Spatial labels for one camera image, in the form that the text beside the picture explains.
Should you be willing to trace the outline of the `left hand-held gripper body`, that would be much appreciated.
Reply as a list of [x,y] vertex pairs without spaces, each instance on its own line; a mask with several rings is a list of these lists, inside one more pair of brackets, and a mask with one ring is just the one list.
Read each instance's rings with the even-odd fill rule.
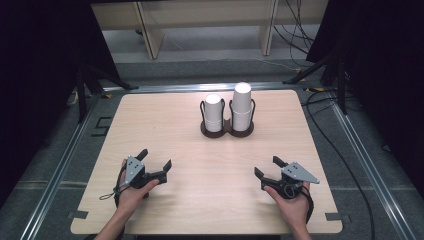
[[159,176],[154,173],[148,173],[142,161],[132,156],[126,160],[124,179],[126,185],[140,189],[153,179],[159,179]]

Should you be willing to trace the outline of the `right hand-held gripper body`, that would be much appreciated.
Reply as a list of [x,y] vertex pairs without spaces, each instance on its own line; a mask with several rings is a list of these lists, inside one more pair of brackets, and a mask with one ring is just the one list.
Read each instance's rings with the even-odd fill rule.
[[279,180],[267,179],[265,185],[273,188],[284,199],[294,199],[302,192],[304,182],[319,184],[320,181],[297,162],[278,163],[281,168]]

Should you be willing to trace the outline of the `dark brown cup holder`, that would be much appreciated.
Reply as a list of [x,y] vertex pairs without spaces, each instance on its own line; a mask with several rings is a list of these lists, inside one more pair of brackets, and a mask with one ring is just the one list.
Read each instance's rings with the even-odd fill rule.
[[251,100],[251,113],[250,113],[250,122],[249,127],[244,131],[237,131],[234,129],[235,124],[233,123],[233,117],[235,112],[231,109],[231,117],[229,119],[222,119],[221,121],[221,129],[217,132],[211,132],[206,128],[206,119],[205,119],[205,102],[200,102],[200,112],[202,115],[202,122],[200,123],[200,131],[201,133],[208,138],[216,139],[224,136],[225,134],[230,134],[233,137],[244,138],[251,135],[254,131],[254,122],[253,116],[255,113],[256,102]]

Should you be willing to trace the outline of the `person's left hand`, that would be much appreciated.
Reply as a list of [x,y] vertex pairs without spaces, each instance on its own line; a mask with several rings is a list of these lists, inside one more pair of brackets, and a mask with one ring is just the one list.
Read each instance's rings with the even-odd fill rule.
[[119,188],[119,203],[116,214],[121,218],[129,219],[139,207],[144,197],[159,184],[159,181],[154,179],[147,183],[144,187],[136,189],[129,185],[123,185],[124,180],[125,176],[122,176]]

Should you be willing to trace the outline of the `person's right hand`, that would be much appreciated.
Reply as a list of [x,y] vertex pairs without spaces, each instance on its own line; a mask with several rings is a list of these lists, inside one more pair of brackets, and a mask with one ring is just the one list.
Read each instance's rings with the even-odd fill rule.
[[264,190],[276,202],[282,218],[288,224],[292,234],[308,232],[306,218],[309,202],[303,194],[299,194],[294,199],[284,199],[270,186],[265,186]]

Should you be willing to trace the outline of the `black tripod stand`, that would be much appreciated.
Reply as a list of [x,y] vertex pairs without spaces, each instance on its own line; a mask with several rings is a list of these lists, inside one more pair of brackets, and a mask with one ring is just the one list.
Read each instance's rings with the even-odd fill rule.
[[297,84],[302,79],[315,73],[319,69],[324,68],[324,72],[321,75],[321,83],[324,86],[330,86],[336,83],[337,92],[337,104],[343,114],[347,114],[346,111],[346,77],[345,77],[345,63],[343,60],[343,54],[341,50],[333,49],[327,56],[319,60],[317,63],[308,67],[305,71],[298,73],[294,78],[283,81],[283,84]]
[[98,95],[104,92],[99,80],[105,79],[109,82],[122,87],[125,90],[135,90],[137,86],[130,85],[121,80],[118,74],[109,74],[107,71],[101,70],[92,64],[81,61],[78,65],[76,74],[76,90],[79,106],[79,120],[81,123],[88,115],[88,108],[86,103],[86,90],[92,94]]

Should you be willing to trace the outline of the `light wooden bench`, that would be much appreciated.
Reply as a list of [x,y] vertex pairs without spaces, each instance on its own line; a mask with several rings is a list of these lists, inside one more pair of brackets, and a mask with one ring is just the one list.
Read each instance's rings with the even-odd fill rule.
[[276,25],[319,24],[329,0],[92,0],[103,30],[139,30],[150,58],[172,28],[256,26],[262,54],[270,54]]

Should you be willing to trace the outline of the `black curtain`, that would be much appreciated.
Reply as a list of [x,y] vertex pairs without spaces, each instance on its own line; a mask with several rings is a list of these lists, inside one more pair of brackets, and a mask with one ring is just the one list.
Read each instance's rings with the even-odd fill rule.
[[0,0],[0,207],[79,80],[119,74],[95,0]]
[[329,0],[307,59],[345,30],[349,85],[424,196],[424,0]]

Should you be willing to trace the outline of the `metal floor rail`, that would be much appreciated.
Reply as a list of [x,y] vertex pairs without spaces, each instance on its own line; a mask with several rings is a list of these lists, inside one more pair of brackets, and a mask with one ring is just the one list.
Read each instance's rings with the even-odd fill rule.
[[[285,90],[310,88],[305,82],[298,84],[283,84],[277,82],[252,82],[253,90]],[[235,83],[213,83],[213,84],[183,84],[183,85],[159,85],[138,86],[136,89],[126,90],[122,87],[106,87],[105,94],[150,94],[150,93],[183,93],[183,92],[222,92],[233,91]]]
[[373,186],[378,199],[397,232],[397,235],[401,240],[418,240],[412,225],[408,222],[401,206],[395,199],[388,185],[384,182],[380,172],[373,162],[373,159],[353,127],[348,115],[345,114],[338,105],[334,107],[334,112],[351,146],[353,147],[368,180]]
[[52,205],[54,197],[57,194],[60,183],[69,167],[69,164],[73,158],[73,155],[78,147],[84,131],[88,126],[88,121],[92,115],[93,109],[101,99],[101,94],[94,94],[88,104],[88,110],[86,115],[77,123],[75,130],[72,133],[72,137],[67,144],[64,153],[62,154],[58,165],[56,166],[52,177],[44,187],[43,194],[38,201],[36,207],[30,215],[28,223],[20,237],[20,240],[34,240],[38,234],[38,231]]

